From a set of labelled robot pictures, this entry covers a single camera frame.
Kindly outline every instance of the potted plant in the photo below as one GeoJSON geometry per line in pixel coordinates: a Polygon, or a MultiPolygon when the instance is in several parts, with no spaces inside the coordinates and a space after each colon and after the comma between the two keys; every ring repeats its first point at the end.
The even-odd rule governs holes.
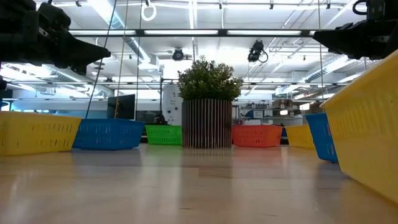
{"type": "Polygon", "coordinates": [[[191,68],[178,72],[183,147],[231,147],[232,101],[243,84],[232,76],[233,71],[201,56],[191,68]]]}

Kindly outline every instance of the plant pot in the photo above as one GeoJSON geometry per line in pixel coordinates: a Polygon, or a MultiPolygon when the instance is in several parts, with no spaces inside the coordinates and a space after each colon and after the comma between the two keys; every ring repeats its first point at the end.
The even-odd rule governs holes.
{"type": "Polygon", "coordinates": [[[184,100],[182,103],[182,146],[225,148],[232,146],[232,102],[227,100],[184,100]]]}

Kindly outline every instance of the table surface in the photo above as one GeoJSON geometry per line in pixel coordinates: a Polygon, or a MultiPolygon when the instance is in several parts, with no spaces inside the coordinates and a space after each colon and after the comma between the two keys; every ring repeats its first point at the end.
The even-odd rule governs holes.
{"type": "Polygon", "coordinates": [[[0,224],[398,223],[398,206],[310,149],[0,157],[0,224]]]}

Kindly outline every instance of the red basket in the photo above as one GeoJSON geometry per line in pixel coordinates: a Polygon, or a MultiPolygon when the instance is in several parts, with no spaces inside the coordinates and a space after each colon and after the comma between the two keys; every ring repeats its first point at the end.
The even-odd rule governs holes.
{"type": "Polygon", "coordinates": [[[274,147],[280,145],[282,127],[273,125],[236,125],[232,128],[235,146],[274,147]]]}

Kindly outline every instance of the yellow basket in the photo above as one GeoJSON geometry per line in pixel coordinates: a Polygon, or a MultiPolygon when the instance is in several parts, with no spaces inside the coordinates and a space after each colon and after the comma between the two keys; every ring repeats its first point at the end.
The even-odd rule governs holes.
{"type": "Polygon", "coordinates": [[[341,170],[398,203],[398,52],[321,107],[341,170]]]}
{"type": "Polygon", "coordinates": [[[81,118],[0,112],[0,156],[70,151],[81,118]]]}
{"type": "Polygon", "coordinates": [[[310,126],[307,124],[285,127],[289,145],[315,149],[313,144],[310,126]]]}

